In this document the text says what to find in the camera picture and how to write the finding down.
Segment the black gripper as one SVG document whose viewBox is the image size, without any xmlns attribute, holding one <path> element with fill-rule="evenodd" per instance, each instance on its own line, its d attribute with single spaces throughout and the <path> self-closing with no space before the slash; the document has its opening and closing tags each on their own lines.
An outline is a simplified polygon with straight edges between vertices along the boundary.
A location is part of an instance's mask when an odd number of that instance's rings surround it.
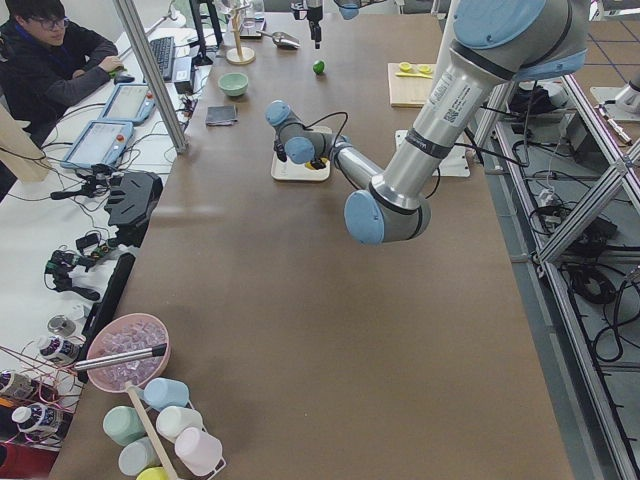
<svg viewBox="0 0 640 480">
<path fill-rule="evenodd" d="M 291 11 L 296 20 L 306 19 L 309 24 L 310 38 L 315 49 L 321 46 L 321 26 L 324 8 L 322 0 L 295 0 L 291 2 Z"/>
<path fill-rule="evenodd" d="M 282 143 L 281 139 L 278 136 L 274 137 L 273 149 L 274 149 L 274 153 L 276 154 L 276 158 L 279 161 L 287 160 L 287 154 L 285 151 L 284 144 Z"/>
</svg>

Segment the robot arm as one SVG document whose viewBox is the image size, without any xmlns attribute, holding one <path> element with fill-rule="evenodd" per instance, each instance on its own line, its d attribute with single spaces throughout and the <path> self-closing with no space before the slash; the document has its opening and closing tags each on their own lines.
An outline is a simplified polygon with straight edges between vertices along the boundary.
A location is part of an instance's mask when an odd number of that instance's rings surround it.
<svg viewBox="0 0 640 480">
<path fill-rule="evenodd" d="M 573 73 L 586 59 L 586 1 L 462 1 L 451 23 L 449 62 L 385 168 L 345 137 L 305 127 L 281 100 L 266 109 L 281 159 L 326 157 L 357 185 L 344 220 L 363 244 L 409 240 L 426 229 L 431 211 L 423 187 L 494 87 Z"/>
</svg>

